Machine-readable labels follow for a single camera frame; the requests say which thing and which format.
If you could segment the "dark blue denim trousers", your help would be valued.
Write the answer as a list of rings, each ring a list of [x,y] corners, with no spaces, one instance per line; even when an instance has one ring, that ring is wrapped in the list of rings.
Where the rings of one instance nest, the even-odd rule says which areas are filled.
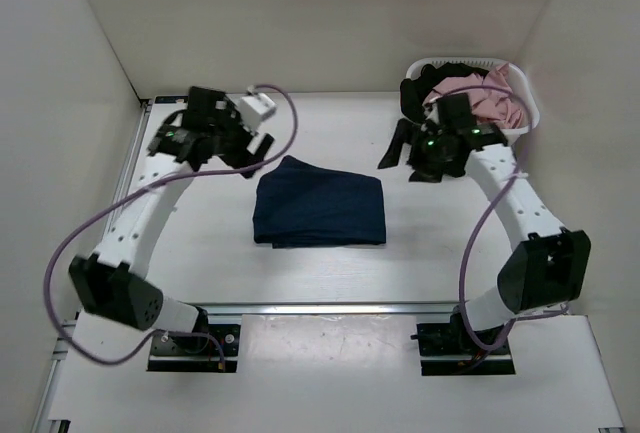
[[[384,245],[382,183],[287,156],[259,180],[253,239],[274,249]]]

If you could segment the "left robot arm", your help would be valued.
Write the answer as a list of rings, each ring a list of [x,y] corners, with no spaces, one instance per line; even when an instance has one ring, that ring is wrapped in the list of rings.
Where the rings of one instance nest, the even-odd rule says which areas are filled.
[[[141,196],[123,207],[88,257],[76,256],[69,266],[87,313],[140,331],[175,332],[175,341],[188,353],[206,348],[210,330],[204,310],[148,282],[150,259],[192,173],[218,156],[251,177],[247,166],[264,159],[273,139],[265,136],[255,152],[248,146],[276,109],[263,93],[232,101],[222,91],[190,88],[186,107],[160,124],[147,147],[137,183]]]

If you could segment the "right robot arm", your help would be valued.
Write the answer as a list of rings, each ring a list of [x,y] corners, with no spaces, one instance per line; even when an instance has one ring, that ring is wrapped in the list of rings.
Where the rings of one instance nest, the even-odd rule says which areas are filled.
[[[430,104],[437,117],[421,125],[400,120],[379,166],[396,166],[400,149],[408,144],[412,180],[468,176],[483,190],[490,202],[485,212],[497,214],[512,253],[495,286],[475,299],[459,298],[449,340],[464,353],[478,346],[492,350],[524,315],[579,297],[591,241],[582,230],[566,229],[545,207],[498,126],[477,122],[465,90]],[[381,183],[287,156],[258,183],[253,237],[274,248],[382,245]]]

